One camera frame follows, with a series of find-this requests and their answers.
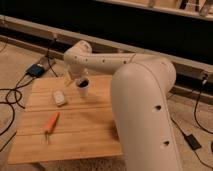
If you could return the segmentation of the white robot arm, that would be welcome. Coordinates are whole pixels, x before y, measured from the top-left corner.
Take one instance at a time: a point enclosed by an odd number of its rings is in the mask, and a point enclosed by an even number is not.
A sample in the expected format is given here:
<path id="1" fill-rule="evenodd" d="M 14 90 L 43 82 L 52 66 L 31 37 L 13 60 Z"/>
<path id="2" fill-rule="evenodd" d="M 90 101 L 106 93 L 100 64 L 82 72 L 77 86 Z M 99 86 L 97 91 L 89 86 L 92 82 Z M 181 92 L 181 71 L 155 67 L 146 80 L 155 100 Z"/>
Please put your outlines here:
<path id="1" fill-rule="evenodd" d="M 172 62 L 141 53 L 94 53 L 81 40 L 65 51 L 75 79 L 87 69 L 112 76 L 110 98 L 127 171 L 183 171 L 166 95 L 176 81 Z"/>

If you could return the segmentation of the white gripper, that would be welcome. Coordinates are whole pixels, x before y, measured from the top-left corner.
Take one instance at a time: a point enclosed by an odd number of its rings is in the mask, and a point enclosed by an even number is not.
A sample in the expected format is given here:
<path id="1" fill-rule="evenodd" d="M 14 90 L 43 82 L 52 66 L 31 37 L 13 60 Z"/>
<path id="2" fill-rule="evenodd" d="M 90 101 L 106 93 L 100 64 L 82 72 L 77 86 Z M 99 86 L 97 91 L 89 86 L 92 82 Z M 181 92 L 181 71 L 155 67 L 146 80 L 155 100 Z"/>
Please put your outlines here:
<path id="1" fill-rule="evenodd" d="M 73 80 L 79 79 L 87 75 L 87 69 L 80 65 L 69 65 L 68 71 Z"/>

